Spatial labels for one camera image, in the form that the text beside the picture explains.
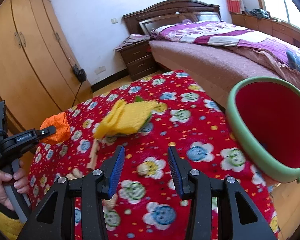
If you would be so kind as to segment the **yellow sleeve forearm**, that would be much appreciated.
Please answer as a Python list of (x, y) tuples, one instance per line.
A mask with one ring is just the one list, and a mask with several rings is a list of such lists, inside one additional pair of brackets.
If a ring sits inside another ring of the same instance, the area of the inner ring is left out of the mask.
[(12, 211), (0, 203), (0, 231), (7, 239), (17, 239), (24, 223), (22, 223), (15, 211)]

